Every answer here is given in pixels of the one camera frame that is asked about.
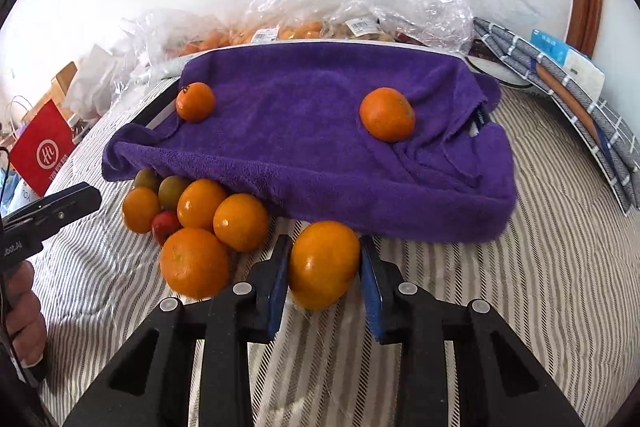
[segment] striped cloth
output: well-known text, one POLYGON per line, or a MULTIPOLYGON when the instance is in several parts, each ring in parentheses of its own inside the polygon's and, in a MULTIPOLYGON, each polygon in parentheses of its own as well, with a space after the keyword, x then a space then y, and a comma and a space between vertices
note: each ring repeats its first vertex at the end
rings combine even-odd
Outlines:
POLYGON ((589 147, 622 211, 626 213, 632 206, 640 208, 640 144, 626 121, 603 98, 591 100, 571 75, 530 42, 479 18, 474 19, 474 29, 504 65, 558 104, 589 147), (535 64, 542 65, 585 108, 603 135, 600 143, 605 145, 596 144, 568 105, 537 75, 535 64))
MULTIPOLYGON (((168 82, 151 92, 152 99, 168 82)), ((588 151, 528 95, 506 90, 495 112, 516 158, 518 203, 504 234, 482 245, 377 239, 384 259, 438 299, 491 302, 553 376, 588 427, 603 426, 640 377, 640 222, 615 203, 588 151)), ((172 292, 159 248, 120 217, 130 183, 100 175, 102 148, 133 116, 110 113, 88 134, 51 190, 81 180, 99 188, 99 212, 63 229, 34 258, 35 290, 50 334, 42 397, 61 423, 120 344, 172 292)), ((266 259, 279 233, 306 223, 279 219, 267 247, 239 257, 235 280, 266 259)), ((196 350, 190 426, 197 425, 196 350)), ((251 345, 254 422, 273 426, 389 426, 398 391, 398 346, 366 327, 358 282, 336 305, 303 312, 287 299, 276 340, 251 345)), ((459 423, 447 344, 450 424, 459 423)))

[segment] purple towel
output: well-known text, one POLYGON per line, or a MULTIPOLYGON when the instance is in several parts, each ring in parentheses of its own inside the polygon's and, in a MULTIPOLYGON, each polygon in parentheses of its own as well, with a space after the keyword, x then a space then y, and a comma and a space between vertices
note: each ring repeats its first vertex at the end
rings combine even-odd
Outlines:
POLYGON ((500 99, 494 79, 459 58, 358 42, 283 42, 194 58, 180 85, 206 82, 218 107, 198 124, 173 113, 156 129, 127 124, 104 150, 102 174, 210 178, 296 219, 340 221, 404 239, 479 242, 513 210, 513 157, 496 123, 469 134, 476 108, 500 99), (389 145, 358 108, 377 87, 413 105, 415 132, 389 145))

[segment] human hand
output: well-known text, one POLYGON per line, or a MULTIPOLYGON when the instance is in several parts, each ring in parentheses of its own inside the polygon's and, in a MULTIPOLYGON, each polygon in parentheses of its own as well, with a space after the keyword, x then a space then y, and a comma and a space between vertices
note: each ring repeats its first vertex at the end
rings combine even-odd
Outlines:
POLYGON ((13 310, 6 316, 6 329, 14 338, 14 349, 25 366, 38 363, 47 342, 47 326, 40 313, 40 300, 31 291, 33 266, 23 261, 6 283, 13 310))

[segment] striped bedsheet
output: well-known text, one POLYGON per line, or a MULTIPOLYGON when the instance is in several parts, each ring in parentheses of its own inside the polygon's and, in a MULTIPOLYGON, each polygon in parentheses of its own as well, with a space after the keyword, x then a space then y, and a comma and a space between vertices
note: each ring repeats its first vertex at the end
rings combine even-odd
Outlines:
MULTIPOLYGON (((168 85, 149 93, 151 100, 168 85)), ((35 290, 49 327, 50 374, 42 397, 62 423, 100 369, 158 302, 172 292, 158 273, 159 247, 127 232, 120 217, 130 183, 100 175, 102 148, 136 110, 103 118, 54 181, 99 188, 102 208, 66 227, 34 258, 35 290)), ((588 427, 613 416, 640 377, 640 221, 623 216, 588 151, 540 100, 505 90, 494 113, 511 139, 518 203, 506 231, 483 245, 378 238, 382 257, 438 299, 483 298, 505 317, 588 427)), ((306 223, 271 223, 267 247, 239 258, 236 280, 266 259, 279 233, 306 223)), ((197 425, 196 350, 190 426, 197 425)), ((450 424, 458 425, 452 348, 447 345, 450 424)), ((399 349, 367 330, 360 289, 336 305, 299 311, 287 299, 276 340, 249 347, 254 422, 272 426, 390 426, 399 349)))

